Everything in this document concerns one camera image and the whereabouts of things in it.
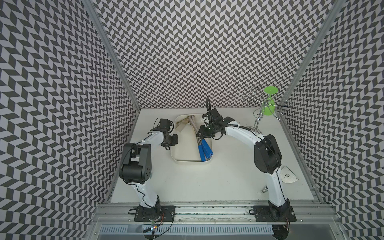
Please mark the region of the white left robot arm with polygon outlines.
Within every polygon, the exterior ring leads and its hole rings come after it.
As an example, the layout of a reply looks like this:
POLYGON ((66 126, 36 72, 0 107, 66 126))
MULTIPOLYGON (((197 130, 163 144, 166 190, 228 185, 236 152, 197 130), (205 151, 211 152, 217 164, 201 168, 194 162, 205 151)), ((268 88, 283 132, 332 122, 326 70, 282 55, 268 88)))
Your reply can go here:
POLYGON ((171 134, 174 123, 168 119, 158 120, 145 138, 124 145, 119 167, 120 179, 135 190, 144 211, 161 209, 160 197, 148 183, 152 173, 152 150, 163 147, 169 151, 178 144, 178 135, 171 134))

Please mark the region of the cream plastic storage box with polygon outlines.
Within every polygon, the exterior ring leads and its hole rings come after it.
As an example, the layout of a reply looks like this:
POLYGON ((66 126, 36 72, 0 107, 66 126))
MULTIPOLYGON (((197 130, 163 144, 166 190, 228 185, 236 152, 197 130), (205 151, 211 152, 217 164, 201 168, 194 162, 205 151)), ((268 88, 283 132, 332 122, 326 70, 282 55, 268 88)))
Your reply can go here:
MULTIPOLYGON (((194 116, 198 130, 201 125, 205 124, 205 119, 202 114, 186 114, 178 116, 175 120, 175 128, 173 130, 173 133, 178 135, 178 144, 171 147, 171 156, 177 162, 207 163, 209 160, 206 162, 201 161, 196 134, 191 124, 189 123, 181 133, 176 131, 177 122, 188 116, 194 116)), ((213 151, 212 140, 207 138, 203 139, 206 140, 213 151)))

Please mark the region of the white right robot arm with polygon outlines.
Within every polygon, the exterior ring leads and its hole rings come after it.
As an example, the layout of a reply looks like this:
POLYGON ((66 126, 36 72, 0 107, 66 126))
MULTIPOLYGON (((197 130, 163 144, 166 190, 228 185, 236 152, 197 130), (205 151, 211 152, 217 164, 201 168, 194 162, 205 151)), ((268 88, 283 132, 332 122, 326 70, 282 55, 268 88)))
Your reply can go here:
POLYGON ((213 138, 217 133, 231 136, 253 149, 254 164, 265 175, 268 188, 268 204, 254 206, 251 214, 257 222, 297 221, 290 200, 285 196, 281 174, 282 153, 273 135, 257 134, 250 128, 241 126, 231 117, 223 118, 217 109, 207 108, 203 114, 208 122, 201 125, 197 136, 213 138))

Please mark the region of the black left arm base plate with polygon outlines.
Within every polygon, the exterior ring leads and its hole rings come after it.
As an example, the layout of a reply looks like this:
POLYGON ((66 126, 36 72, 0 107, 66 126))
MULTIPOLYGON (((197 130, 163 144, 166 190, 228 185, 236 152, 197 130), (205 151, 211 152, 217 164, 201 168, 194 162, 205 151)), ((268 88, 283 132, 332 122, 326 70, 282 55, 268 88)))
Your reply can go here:
POLYGON ((135 216, 134 222, 173 222, 175 219, 175 211, 176 206, 161 206, 161 207, 153 207, 153 208, 144 208, 142 206, 138 206, 135 216))

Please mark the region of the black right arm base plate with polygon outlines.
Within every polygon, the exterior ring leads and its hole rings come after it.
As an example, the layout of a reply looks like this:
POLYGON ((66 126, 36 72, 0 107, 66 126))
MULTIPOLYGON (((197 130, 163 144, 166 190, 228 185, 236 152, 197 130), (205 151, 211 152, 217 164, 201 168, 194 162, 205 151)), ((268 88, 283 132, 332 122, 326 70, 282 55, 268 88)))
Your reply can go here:
POLYGON ((253 206, 257 222, 290 222, 297 221, 296 214, 291 206, 275 208, 270 206, 253 206))

